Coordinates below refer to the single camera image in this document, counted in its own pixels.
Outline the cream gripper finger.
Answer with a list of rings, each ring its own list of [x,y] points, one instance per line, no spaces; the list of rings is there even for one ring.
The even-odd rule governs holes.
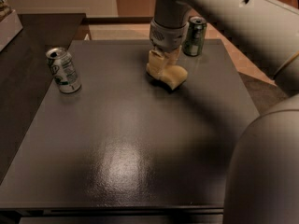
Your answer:
[[[180,51],[181,51],[181,47],[178,47],[177,49],[174,49],[171,52],[166,53],[166,57],[168,59],[168,62],[167,62],[168,65],[176,65],[177,64]]]
[[[162,75],[166,57],[163,52],[152,49],[149,52],[149,62],[147,63],[146,70],[152,77],[160,77]]]

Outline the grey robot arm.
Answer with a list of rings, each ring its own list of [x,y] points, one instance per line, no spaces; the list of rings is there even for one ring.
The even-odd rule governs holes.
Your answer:
[[[285,92],[235,146],[226,181],[223,224],[299,224],[299,16],[278,0],[156,0],[149,38],[169,52],[194,9],[246,55],[269,83],[243,75],[257,97]]]

